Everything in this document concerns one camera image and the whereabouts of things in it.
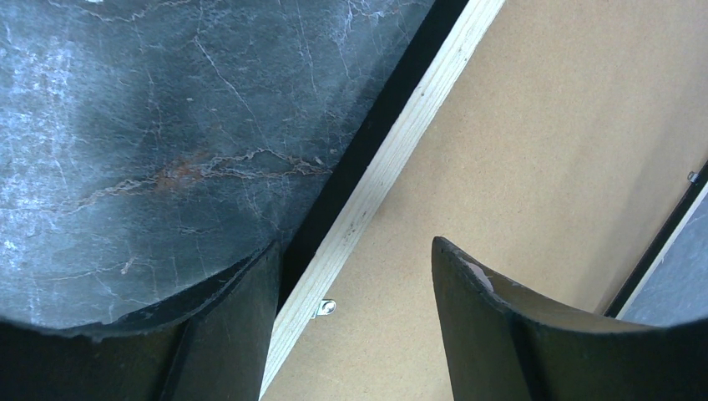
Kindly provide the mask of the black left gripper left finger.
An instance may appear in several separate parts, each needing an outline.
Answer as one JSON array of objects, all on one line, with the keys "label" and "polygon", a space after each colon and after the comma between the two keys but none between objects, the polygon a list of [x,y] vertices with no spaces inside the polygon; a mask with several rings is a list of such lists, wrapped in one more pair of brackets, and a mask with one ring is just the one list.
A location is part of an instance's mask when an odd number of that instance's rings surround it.
[{"label": "black left gripper left finger", "polygon": [[256,400],[281,286],[273,242],[110,324],[1,325],[4,400]]}]

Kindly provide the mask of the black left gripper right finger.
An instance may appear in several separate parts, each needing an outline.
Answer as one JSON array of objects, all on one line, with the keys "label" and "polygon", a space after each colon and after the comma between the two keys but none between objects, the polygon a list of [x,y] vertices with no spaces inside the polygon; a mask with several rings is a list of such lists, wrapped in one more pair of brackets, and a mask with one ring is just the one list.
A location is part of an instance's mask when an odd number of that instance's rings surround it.
[{"label": "black left gripper right finger", "polygon": [[456,400],[704,400],[707,321],[626,322],[550,299],[432,240]]}]

